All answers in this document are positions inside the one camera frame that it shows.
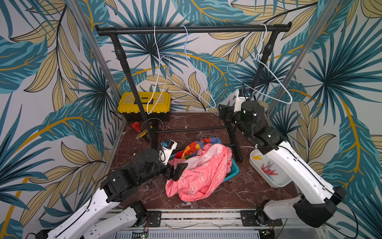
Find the black bracket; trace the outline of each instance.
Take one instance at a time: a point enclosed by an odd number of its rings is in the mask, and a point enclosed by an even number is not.
[[[259,212],[256,210],[240,211],[240,218],[241,218],[241,222],[243,223],[243,226],[264,226],[263,224],[260,225],[259,216],[260,216]],[[268,225],[271,222],[273,222],[275,226],[283,225],[281,219],[270,220],[270,222],[268,222]]]
[[[161,211],[149,211],[147,215],[147,222],[149,228],[160,227],[160,220],[162,219]]]

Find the wall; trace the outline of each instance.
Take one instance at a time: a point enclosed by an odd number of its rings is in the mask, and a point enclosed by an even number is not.
[[[108,23],[116,27],[286,24],[292,21],[292,29],[278,36],[273,54],[268,61],[269,68],[280,80],[286,75],[293,58],[301,49],[326,2],[327,0],[106,1],[110,15]],[[328,33],[338,29],[338,21],[346,17],[349,7],[348,3],[343,3],[338,14],[333,16],[334,21],[328,23]],[[232,75],[228,73],[227,68],[244,59],[252,59],[257,53],[255,46],[259,45],[264,34],[262,32],[190,34],[187,44],[190,62],[183,56],[185,34],[158,34],[156,37],[160,55],[168,56],[163,58],[162,64],[165,67],[161,67],[160,71],[153,34],[119,35],[119,39],[128,56],[139,91],[160,91],[164,88],[171,92],[172,110],[215,111],[216,109],[213,109],[215,104],[210,95],[216,104],[232,104],[235,89],[241,87],[235,77],[248,84],[252,82],[257,63],[252,61],[242,63],[236,67],[237,71],[230,71]],[[269,36],[270,33],[267,33],[265,42]],[[320,35],[322,41],[328,38],[327,34]],[[101,51],[121,92],[130,91],[110,39],[106,39]],[[159,86],[155,87],[159,72]],[[269,93],[277,85],[276,79],[268,71],[264,71],[257,90]],[[263,96],[259,100],[265,107],[270,103]]]
[[[323,30],[328,39],[315,42],[319,47],[311,49],[288,87],[296,102],[279,104],[271,119],[317,173],[347,191],[358,238],[382,238],[382,4],[349,2],[339,28]],[[355,235],[354,217],[342,203],[329,223]]]
[[[109,19],[103,1],[81,3],[96,12],[89,19]],[[25,238],[90,197],[121,121],[65,1],[0,1],[0,9],[0,239]]]

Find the pink cloth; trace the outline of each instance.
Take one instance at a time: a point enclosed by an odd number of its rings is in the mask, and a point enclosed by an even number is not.
[[[179,194],[183,201],[196,201],[209,197],[231,171],[232,152],[222,144],[206,144],[197,156],[185,159],[173,159],[168,163],[188,163],[177,182],[168,180],[166,194],[172,197]]]

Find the brown marble surface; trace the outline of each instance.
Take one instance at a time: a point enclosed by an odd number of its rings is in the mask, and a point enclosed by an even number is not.
[[[220,126],[216,113],[172,113],[169,122],[165,122],[165,129],[181,129]],[[110,170],[122,167],[133,160],[133,153],[137,150],[137,133],[131,127],[131,122],[125,126],[119,148],[116,152]],[[226,129],[209,131],[188,131],[178,133],[160,134],[161,137],[170,138],[178,143],[177,148],[185,148],[190,142],[210,137],[219,137],[223,143],[229,143]],[[142,185],[139,192],[120,204],[125,207],[134,201],[141,200],[146,208],[254,208],[264,199],[282,200],[297,196],[293,183],[284,188],[274,189],[249,164],[249,154],[254,147],[237,131],[236,135],[244,160],[237,163],[240,172],[232,179],[222,183],[208,198],[195,202],[183,202],[178,195],[171,198],[165,192],[166,180],[159,177],[149,184]],[[150,143],[139,141],[139,150],[149,148]]]

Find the white wire hanger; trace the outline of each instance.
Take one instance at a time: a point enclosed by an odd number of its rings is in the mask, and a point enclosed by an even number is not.
[[[256,91],[256,92],[258,92],[258,93],[260,93],[260,94],[262,94],[262,95],[264,95],[264,96],[266,96],[266,97],[269,97],[269,98],[271,98],[271,99],[274,99],[274,100],[276,100],[276,101],[279,101],[279,102],[282,102],[282,103],[285,103],[285,104],[291,104],[291,103],[293,102],[293,97],[292,97],[292,95],[291,95],[291,94],[289,93],[289,91],[285,88],[285,86],[281,83],[281,81],[278,79],[278,77],[275,76],[275,74],[268,68],[268,66],[267,66],[266,64],[262,63],[262,62],[259,60],[259,59],[260,59],[260,51],[261,51],[261,49],[262,49],[262,47],[263,47],[263,44],[264,44],[264,41],[265,41],[265,37],[266,37],[266,35],[267,35],[267,25],[265,25],[264,23],[262,23],[261,25],[263,25],[263,26],[265,27],[265,34],[264,34],[264,37],[263,37],[262,40],[261,40],[261,43],[259,44],[260,49],[257,51],[257,54],[256,54],[255,59],[248,59],[248,60],[244,60],[244,61],[241,61],[241,62],[232,64],[232,65],[230,65],[230,66],[227,67],[227,72],[228,72],[228,74],[230,74],[230,76],[232,76],[233,78],[235,78],[236,80],[238,80],[238,81],[241,82],[242,84],[248,86],[249,88],[253,89],[254,91]],[[279,84],[281,85],[281,87],[282,87],[282,88],[285,90],[285,92],[288,94],[288,96],[289,96],[289,98],[290,98],[290,101],[289,101],[289,102],[282,101],[282,100],[280,100],[280,99],[274,98],[274,97],[272,97],[272,96],[269,96],[269,95],[267,95],[267,94],[264,94],[263,92],[260,92],[260,91],[258,91],[258,90],[256,90],[256,89],[252,88],[251,86],[249,86],[249,85],[243,83],[241,80],[239,80],[238,78],[236,78],[236,77],[235,77],[234,75],[232,75],[232,74],[230,73],[230,71],[229,71],[229,68],[230,68],[230,67],[234,67],[235,65],[237,65],[237,64],[239,64],[239,63],[242,63],[242,62],[248,62],[248,61],[254,61],[254,60],[256,60],[257,62],[261,63],[265,68],[267,68],[267,70],[272,74],[272,76],[279,82]]]

